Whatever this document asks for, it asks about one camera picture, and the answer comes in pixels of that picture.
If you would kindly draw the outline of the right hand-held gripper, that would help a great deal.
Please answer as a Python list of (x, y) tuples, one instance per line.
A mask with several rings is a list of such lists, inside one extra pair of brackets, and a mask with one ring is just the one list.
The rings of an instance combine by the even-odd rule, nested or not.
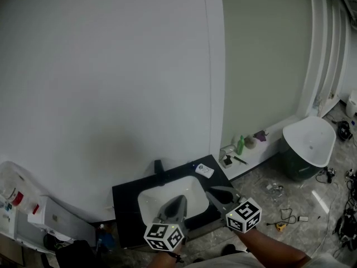
[(230, 186), (213, 186), (205, 192), (209, 202), (220, 212), (226, 226), (241, 233), (247, 233), (261, 220), (262, 209), (253, 198), (239, 203), (228, 212), (232, 202), (240, 200), (237, 190)]

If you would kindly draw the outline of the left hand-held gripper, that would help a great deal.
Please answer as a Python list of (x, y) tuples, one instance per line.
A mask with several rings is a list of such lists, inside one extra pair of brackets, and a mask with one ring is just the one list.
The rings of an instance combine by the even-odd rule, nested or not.
[(146, 225), (144, 239), (151, 249), (173, 252), (187, 237), (185, 220), (187, 216), (187, 198), (178, 195), (164, 204), (158, 216), (149, 221), (143, 220)]

